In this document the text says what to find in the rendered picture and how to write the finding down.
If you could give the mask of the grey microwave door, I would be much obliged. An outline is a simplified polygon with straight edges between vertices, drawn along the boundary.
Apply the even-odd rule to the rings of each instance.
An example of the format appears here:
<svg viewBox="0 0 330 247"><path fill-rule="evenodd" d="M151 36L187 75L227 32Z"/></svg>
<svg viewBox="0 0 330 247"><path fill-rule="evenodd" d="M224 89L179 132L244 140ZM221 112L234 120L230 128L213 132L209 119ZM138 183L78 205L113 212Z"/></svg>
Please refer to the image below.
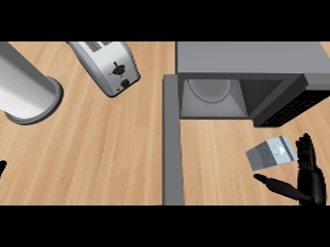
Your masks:
<svg viewBox="0 0 330 247"><path fill-rule="evenodd" d="M162 80L162 205L184 204L178 76L166 74Z"/></svg>

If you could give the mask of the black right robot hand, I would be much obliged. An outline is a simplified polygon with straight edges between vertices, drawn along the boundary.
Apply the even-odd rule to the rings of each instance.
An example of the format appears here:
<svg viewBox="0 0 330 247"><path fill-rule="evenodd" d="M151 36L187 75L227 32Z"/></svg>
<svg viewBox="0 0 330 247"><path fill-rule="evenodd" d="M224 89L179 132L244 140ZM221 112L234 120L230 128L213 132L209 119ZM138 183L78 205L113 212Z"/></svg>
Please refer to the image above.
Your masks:
<svg viewBox="0 0 330 247"><path fill-rule="evenodd" d="M272 193L296 200L300 206L324 206L327 201L324 175L317 167L312 141L306 133L296 141L296 149L299 158L297 187L260 174L255 174L253 178Z"/></svg>

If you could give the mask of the grey microwave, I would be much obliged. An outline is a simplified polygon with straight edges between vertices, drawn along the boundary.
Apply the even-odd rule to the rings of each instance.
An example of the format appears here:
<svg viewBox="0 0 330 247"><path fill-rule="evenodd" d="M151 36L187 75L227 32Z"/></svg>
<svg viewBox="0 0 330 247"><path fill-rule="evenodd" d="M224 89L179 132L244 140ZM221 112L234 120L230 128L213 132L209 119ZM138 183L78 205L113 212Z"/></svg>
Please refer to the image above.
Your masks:
<svg viewBox="0 0 330 247"><path fill-rule="evenodd" d="M280 127L330 97L330 59L317 42L179 41L176 76L190 120Z"/></svg>

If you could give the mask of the white paper towel roll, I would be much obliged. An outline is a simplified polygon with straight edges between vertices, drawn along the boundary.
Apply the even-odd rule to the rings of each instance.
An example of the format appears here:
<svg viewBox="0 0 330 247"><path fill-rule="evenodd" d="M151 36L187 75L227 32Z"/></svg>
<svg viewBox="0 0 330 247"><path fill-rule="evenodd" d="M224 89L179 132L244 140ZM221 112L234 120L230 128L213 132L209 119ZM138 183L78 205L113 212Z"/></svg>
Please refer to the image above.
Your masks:
<svg viewBox="0 0 330 247"><path fill-rule="evenodd" d="M0 41L0 109L27 119L54 101L54 85L5 41Z"/></svg>

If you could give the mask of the pale blue milk carton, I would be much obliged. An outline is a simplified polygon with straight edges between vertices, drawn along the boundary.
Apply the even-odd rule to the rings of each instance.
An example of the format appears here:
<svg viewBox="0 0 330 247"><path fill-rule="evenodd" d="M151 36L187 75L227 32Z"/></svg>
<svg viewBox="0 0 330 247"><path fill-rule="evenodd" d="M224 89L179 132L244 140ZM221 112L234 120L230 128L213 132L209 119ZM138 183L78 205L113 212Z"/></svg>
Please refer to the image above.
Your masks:
<svg viewBox="0 0 330 247"><path fill-rule="evenodd" d="M253 171L297 160L297 155L286 136L266 139L246 151L246 157Z"/></svg>

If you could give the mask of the silver toaster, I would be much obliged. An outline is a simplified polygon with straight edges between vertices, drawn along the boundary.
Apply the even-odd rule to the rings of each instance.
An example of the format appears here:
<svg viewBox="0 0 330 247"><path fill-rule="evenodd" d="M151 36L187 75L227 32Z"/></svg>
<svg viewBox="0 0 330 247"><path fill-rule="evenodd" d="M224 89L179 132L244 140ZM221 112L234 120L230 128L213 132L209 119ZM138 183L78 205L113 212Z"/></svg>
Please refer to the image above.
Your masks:
<svg viewBox="0 0 330 247"><path fill-rule="evenodd" d="M126 43L70 41L67 44L103 93L116 97L141 78Z"/></svg>

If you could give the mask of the grey paper towel holder base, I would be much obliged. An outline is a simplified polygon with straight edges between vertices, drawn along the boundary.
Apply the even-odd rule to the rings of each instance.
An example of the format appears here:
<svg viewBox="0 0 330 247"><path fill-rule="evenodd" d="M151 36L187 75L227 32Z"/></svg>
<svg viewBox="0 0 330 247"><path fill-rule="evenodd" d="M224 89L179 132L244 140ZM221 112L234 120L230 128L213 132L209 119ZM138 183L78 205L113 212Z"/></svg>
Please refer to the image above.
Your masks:
<svg viewBox="0 0 330 247"><path fill-rule="evenodd" d="M48 81L52 83L54 88L55 88L55 90L54 90L54 93L55 93L54 94L54 101L52 101L49 107L47 108L47 110L39 115L36 115L35 117L27 118L27 119L21 119L21 118L13 116L11 114L8 114L7 112L4 112L7 119L14 124L18 124L18 125L38 124L39 122L42 122L54 114L55 110L60 107L61 99L63 99L63 87L61 87L61 84L57 81L57 79L54 79L49 76L45 76L45 77L47 77Z"/></svg>

